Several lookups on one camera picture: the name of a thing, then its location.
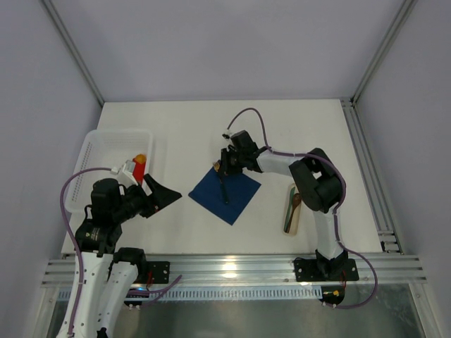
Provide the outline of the brown wooden spoon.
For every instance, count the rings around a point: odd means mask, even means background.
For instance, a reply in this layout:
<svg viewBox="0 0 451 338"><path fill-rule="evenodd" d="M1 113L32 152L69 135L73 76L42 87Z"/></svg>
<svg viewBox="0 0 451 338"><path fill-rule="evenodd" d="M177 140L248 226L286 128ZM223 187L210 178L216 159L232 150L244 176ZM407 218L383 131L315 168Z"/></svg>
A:
<svg viewBox="0 0 451 338"><path fill-rule="evenodd" d="M291 228L291 224L292 224L292 219L293 219L293 216L294 216L294 213L295 213L295 209L301 204L301 202L302 202L302 198L300 196L300 193L296 193L293 196L293 199L292 199L292 213L291 213L291 216L290 216L291 223L290 223L290 226L288 228L289 232L290 232L290 228Z"/></svg>

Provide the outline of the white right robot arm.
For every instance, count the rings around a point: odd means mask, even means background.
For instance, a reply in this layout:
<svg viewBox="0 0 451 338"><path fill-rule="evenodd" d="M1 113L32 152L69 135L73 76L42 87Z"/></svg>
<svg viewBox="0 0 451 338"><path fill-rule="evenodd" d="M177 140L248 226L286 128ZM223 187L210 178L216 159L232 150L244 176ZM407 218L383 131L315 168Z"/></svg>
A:
<svg viewBox="0 0 451 338"><path fill-rule="evenodd" d="M345 183L324 150L290 154L269 146L259 147L246 130L224 133L223 138L228 145L221 149L215 167L219 175L236 175L247 169L293 179L301 202L314 213L318 239L316 271L323 279L338 277L348 259L337 236L337 208L343 200Z"/></svg>

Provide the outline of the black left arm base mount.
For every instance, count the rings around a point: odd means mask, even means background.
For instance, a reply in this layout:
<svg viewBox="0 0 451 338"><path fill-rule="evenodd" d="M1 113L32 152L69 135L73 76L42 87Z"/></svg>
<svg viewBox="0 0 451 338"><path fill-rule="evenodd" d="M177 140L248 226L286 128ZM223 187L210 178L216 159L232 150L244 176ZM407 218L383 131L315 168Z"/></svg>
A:
<svg viewBox="0 0 451 338"><path fill-rule="evenodd" d="M138 265L135 284L168 284L171 263L169 261L147 261Z"/></svg>

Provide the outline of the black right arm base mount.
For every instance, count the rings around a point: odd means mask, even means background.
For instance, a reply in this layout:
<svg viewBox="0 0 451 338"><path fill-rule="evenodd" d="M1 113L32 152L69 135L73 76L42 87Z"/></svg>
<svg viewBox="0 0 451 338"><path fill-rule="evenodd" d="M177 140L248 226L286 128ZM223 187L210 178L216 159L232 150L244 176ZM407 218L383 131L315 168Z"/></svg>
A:
<svg viewBox="0 0 451 338"><path fill-rule="evenodd" d="M332 264L313 258L296 258L293 265L297 282L355 282L360 279L356 262L351 258Z"/></svg>

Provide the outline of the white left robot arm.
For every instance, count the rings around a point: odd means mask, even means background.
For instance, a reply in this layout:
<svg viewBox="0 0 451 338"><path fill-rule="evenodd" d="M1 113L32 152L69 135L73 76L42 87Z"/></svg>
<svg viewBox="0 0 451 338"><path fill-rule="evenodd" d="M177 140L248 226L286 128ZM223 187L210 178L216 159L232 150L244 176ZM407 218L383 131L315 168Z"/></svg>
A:
<svg viewBox="0 0 451 338"><path fill-rule="evenodd" d="M135 180L115 178L93 184L91 203L77 229L68 231L76 252L75 274L59 337L112 337L115 321L132 284L150 272L143 249L116 247L123 223L150 218L181 193L144 175L146 193Z"/></svg>

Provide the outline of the gold fork green handle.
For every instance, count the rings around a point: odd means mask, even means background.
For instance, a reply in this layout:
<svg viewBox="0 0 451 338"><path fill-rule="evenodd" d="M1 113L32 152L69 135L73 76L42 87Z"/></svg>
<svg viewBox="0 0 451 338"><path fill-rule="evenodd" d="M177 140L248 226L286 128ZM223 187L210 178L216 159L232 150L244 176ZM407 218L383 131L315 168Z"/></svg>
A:
<svg viewBox="0 0 451 338"><path fill-rule="evenodd" d="M226 186L224 185L223 182L223 176L218 174L218 169L219 169L219 165L220 162L219 160L213 163L213 169L216 172L216 176L218 177L218 181L219 181L219 186L220 186L220 191L221 191L221 196L223 198L223 202L225 205L228 205L230 203L229 198L228 198L228 194L226 191Z"/></svg>

